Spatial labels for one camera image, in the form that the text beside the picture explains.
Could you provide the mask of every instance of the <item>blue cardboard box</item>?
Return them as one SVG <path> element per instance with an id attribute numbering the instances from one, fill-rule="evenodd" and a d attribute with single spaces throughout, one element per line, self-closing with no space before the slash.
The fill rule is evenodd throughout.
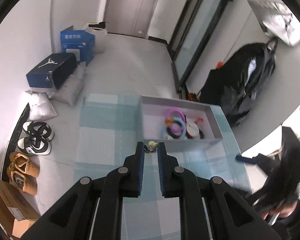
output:
<path id="1" fill-rule="evenodd" d="M 41 61 L 27 74 L 32 88 L 59 89 L 77 67 L 73 53 L 55 53 Z"/>
<path id="2" fill-rule="evenodd" d="M 84 30 L 65 30 L 60 33 L 62 52 L 74 53 L 77 62 L 86 62 L 86 65 L 94 57 L 93 47 L 95 36 Z"/>

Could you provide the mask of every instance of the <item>white box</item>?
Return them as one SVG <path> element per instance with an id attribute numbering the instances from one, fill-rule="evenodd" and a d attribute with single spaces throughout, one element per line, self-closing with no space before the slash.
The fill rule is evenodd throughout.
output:
<path id="1" fill-rule="evenodd" d="M 152 140 L 164 142 L 167 152 L 171 153 L 205 150 L 222 140 L 219 126 L 209 105 L 181 99 L 141 96 L 138 107 L 137 139 L 145 144 Z M 204 139 L 162 139 L 161 131 L 170 108 L 178 108 L 188 121 L 194 122 L 197 118 L 202 118 L 203 122 L 199 122 L 198 127 L 204 133 Z"/>

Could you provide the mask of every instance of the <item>metal screw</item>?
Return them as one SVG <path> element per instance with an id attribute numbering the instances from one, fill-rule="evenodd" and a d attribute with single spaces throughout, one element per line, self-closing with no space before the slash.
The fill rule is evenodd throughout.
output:
<path id="1" fill-rule="evenodd" d="M 120 168 L 118 169 L 118 172 L 121 173 L 121 174 L 127 173 L 127 172 L 128 172 L 128 168 L 127 168 L 127 167 L 120 167 Z"/>
<path id="2" fill-rule="evenodd" d="M 185 171 L 185 168 L 181 167 L 181 166 L 177 166 L 177 167 L 174 168 L 174 171 L 176 173 L 183 173 Z"/>
<path id="3" fill-rule="evenodd" d="M 90 182 L 90 178 L 88 178 L 88 177 L 83 177 L 80 179 L 80 183 L 82 185 L 87 185 L 89 182 Z"/>
<path id="4" fill-rule="evenodd" d="M 222 179 L 218 176 L 215 176 L 212 178 L 213 183 L 215 184 L 221 184 L 222 183 Z"/>

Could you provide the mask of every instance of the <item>white plastic bag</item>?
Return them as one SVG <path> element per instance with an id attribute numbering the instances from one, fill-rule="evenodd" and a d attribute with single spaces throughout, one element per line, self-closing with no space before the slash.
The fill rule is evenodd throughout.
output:
<path id="1" fill-rule="evenodd" d="M 106 29 L 94 29 L 89 27 L 89 24 L 86 24 L 83 28 L 85 31 L 87 31 L 90 34 L 93 34 L 95 39 L 95 45 L 93 48 L 93 52 L 98 54 L 105 51 L 105 39 L 107 35 Z"/>
<path id="2" fill-rule="evenodd" d="M 31 92 L 35 93 L 46 93 L 49 99 L 53 98 L 54 94 L 57 92 L 56 88 L 32 88 L 30 87 Z"/>
<path id="3" fill-rule="evenodd" d="M 281 0 L 247 0 L 266 35 L 289 46 L 300 41 L 300 22 Z"/>
<path id="4" fill-rule="evenodd" d="M 53 96 L 53 99 L 73 106 L 83 88 L 85 70 L 86 67 L 78 65 L 74 73 L 67 78 L 62 87 Z"/>
<path id="5" fill-rule="evenodd" d="M 26 93 L 29 94 L 29 119 L 31 121 L 44 121 L 57 116 L 57 112 L 45 93 L 36 93 L 31 90 Z"/>

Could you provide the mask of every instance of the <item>black backpack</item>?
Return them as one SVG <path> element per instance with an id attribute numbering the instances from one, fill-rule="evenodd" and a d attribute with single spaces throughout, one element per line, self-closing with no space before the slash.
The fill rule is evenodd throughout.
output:
<path id="1" fill-rule="evenodd" d="M 220 106 L 230 126 L 239 125 L 275 69 L 277 44 L 274 38 L 241 47 L 222 68 L 210 71 L 199 101 Z"/>

